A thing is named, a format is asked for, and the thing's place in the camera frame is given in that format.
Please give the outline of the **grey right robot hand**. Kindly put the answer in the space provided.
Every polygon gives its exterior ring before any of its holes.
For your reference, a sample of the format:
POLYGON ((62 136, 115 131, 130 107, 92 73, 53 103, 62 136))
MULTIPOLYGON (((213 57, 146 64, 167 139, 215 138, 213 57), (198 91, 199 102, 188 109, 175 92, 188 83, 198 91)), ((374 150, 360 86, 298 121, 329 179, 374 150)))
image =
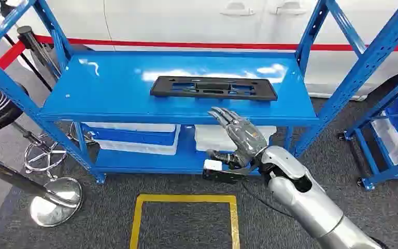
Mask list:
POLYGON ((259 153, 267 148, 265 137, 248 119, 223 107, 214 106, 208 113, 224 128, 237 147, 231 154, 209 149, 207 154, 210 159, 221 161, 231 170, 239 170, 250 164, 259 153))

